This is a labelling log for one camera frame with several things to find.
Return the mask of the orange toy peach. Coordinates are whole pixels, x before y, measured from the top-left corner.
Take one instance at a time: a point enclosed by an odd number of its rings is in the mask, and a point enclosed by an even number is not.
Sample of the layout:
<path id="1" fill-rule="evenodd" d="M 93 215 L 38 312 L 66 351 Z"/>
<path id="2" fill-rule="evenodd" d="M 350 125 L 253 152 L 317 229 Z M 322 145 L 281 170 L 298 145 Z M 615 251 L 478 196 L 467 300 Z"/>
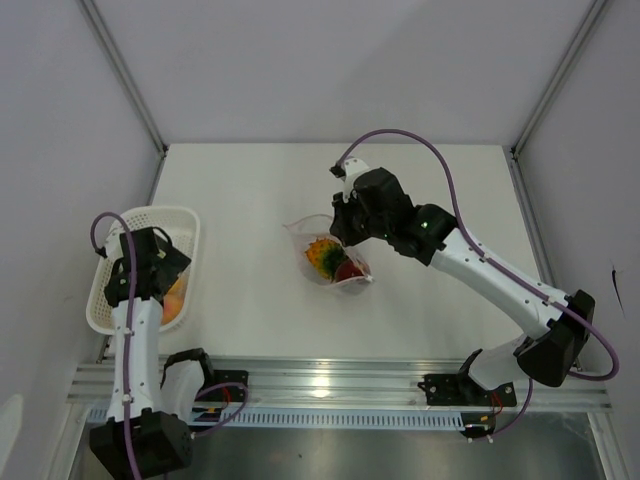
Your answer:
<path id="1" fill-rule="evenodd" d="M 181 318 L 184 310 L 186 290 L 187 281 L 184 278 L 177 279 L 170 287 L 163 299 L 162 325 L 177 322 Z"/>

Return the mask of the red toy apple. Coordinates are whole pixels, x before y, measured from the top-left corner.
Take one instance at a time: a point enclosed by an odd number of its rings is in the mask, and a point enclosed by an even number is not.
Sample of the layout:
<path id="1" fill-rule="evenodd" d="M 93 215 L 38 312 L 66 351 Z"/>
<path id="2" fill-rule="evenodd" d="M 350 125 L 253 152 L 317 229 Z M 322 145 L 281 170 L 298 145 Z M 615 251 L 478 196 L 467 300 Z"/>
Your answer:
<path id="1" fill-rule="evenodd" d="M 341 263 L 334 274 L 335 282 L 343 282 L 352 278 L 363 277 L 364 273 L 359 265 L 353 260 L 347 259 Z"/>

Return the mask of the orange toy pineapple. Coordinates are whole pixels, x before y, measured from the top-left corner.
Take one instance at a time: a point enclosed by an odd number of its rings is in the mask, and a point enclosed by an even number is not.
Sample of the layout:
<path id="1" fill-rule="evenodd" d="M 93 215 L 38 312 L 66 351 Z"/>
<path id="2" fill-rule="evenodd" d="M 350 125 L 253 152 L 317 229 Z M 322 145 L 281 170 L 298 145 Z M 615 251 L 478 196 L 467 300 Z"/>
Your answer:
<path id="1" fill-rule="evenodd" d="M 337 267 L 348 259 L 343 247 L 330 238 L 318 238 L 306 249 L 305 256 L 324 279 L 334 281 Z"/>

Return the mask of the clear zip top bag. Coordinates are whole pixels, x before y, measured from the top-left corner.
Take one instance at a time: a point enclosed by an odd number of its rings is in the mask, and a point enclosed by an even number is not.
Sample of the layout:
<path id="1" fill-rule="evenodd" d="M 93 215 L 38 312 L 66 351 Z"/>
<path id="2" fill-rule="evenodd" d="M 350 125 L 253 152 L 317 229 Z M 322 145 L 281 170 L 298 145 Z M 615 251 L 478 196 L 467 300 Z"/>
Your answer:
<path id="1" fill-rule="evenodd" d="M 306 216 L 284 225 L 301 274 L 325 290 L 358 295 L 374 282 L 368 262 L 356 247 L 345 247 L 329 231 L 333 217 Z"/>

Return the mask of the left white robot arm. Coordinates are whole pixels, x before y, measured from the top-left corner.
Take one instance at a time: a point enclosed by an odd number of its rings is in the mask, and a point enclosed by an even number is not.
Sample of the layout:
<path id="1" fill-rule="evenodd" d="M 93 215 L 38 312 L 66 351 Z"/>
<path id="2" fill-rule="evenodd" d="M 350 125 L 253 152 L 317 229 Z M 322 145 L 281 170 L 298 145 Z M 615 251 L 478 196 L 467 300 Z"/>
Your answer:
<path id="1" fill-rule="evenodd" d="M 215 392 L 217 376 L 203 349 L 159 362 L 164 301 L 190 258 L 158 227 L 118 241 L 121 255 L 103 289 L 117 367 L 106 422 L 91 430 L 89 444 L 113 478 L 147 479 L 190 466 L 193 404 Z"/>

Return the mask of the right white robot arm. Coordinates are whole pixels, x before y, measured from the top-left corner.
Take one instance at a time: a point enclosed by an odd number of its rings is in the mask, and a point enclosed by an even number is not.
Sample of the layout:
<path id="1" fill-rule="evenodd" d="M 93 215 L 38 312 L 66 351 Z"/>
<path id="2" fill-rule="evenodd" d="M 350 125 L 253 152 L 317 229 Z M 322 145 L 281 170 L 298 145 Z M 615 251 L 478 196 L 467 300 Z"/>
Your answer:
<path id="1" fill-rule="evenodd" d="M 528 289 L 530 277 L 516 282 L 500 272 L 491 265 L 490 254 L 473 249 L 452 214 L 434 204 L 413 204 L 397 177 L 384 168 L 349 159 L 330 171 L 343 183 L 332 198 L 330 227 L 343 245 L 383 240 L 400 255 L 467 285 L 520 327 L 521 336 L 491 350 L 479 349 L 465 360 L 456 380 L 464 401 L 479 403 L 492 390 L 524 378 L 548 387 L 562 385 L 589 337 L 572 316 L 592 317 L 595 301 L 590 295 L 567 295 L 542 285 L 544 296 L 538 298 Z"/>

